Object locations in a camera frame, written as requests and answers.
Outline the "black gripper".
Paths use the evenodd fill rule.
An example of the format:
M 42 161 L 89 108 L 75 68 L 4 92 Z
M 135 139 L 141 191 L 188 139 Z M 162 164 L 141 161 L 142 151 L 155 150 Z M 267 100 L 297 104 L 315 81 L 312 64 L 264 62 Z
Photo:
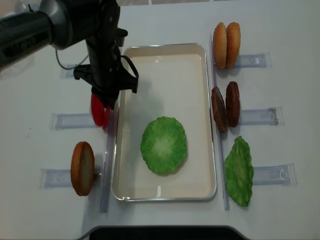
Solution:
M 91 92 L 105 108 L 114 109 L 122 90 L 138 90 L 139 73 L 133 62 L 121 55 L 128 31 L 118 27 L 120 6 L 115 0 L 95 0 L 86 10 L 85 41 L 90 63 L 79 65 L 73 75 L 89 83 Z

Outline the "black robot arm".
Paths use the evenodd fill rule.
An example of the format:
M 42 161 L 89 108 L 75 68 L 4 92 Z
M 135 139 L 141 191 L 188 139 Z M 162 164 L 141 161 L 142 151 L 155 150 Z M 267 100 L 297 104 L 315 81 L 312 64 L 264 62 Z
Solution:
M 89 64 L 74 68 L 76 80 L 91 85 L 105 107 L 113 108 L 122 90 L 138 90 L 139 73 L 129 61 L 127 71 L 120 48 L 128 32 L 119 28 L 120 6 L 115 0 L 44 0 L 37 11 L 0 21 L 0 67 L 18 62 L 46 45 L 64 50 L 85 41 Z

